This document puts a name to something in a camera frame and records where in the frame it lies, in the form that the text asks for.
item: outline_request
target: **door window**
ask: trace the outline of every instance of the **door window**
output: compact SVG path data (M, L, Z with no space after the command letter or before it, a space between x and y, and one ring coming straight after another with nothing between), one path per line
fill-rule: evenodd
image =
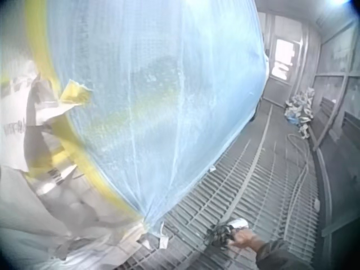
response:
M295 44L282 39L276 40L275 61L271 74L288 82L294 66L294 56Z

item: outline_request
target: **yellow masking tape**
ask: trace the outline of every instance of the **yellow masking tape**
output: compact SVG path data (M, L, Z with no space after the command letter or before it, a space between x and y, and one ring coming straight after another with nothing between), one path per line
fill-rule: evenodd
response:
M47 44L46 7L46 0L25 1L26 32L41 76L51 82L55 94L59 95L60 84L52 65Z
M49 79L52 83L52 88L57 96L60 95L59 79L55 73L52 65L50 52L47 43L47 27L46 27L46 0L28 0L25 1L25 17L26 17L26 31L28 40L33 52L34 60L42 77ZM70 84L67 93L64 95L64 100L86 100L86 96L82 93L81 87L75 87ZM102 175L98 172L92 162L88 159L83 145L76 137L70 122L66 115L61 115L56 118L52 124L54 134L59 138L63 148L66 151L66 156L69 157L85 174L87 179L98 189L98 191L107 199L112 201L115 205L121 208L122 211L134 217L134 220L141 219L140 215L136 213L117 193L115 193L105 182Z
M91 92L84 86L70 80L61 94L60 101L72 104L85 104Z
M64 148L59 147L53 150L48 155L42 155L29 164L29 172L26 173L28 177L36 178L37 176L47 173L52 168L63 163L68 157L68 153Z

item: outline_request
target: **floor grating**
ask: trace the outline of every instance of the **floor grating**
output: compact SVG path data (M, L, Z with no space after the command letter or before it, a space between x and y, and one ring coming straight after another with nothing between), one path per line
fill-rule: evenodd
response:
M265 241L285 233L291 195L305 158L287 135L296 127L284 118L283 109L263 101L254 122L249 123L199 184L165 216L167 249L149 236L152 246L140 248L118 269L256 269L255 254L219 251L204 245L206 230L222 219L243 217ZM301 148L304 142L295 140ZM311 262L318 213L318 197L312 157L288 224L289 250Z

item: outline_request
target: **translucent plastic sheet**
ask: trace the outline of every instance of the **translucent plastic sheet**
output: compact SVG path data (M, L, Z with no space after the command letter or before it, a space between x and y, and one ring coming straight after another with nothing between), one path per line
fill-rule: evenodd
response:
M70 112L88 157L152 225L252 117L265 59L252 0L48 1L62 88L93 91Z

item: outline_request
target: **light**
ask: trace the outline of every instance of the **light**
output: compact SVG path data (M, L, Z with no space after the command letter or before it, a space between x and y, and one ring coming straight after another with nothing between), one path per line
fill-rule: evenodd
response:
M350 2L350 0L331 0L331 2L334 4L334 5L342 5L342 4L345 4L347 2Z

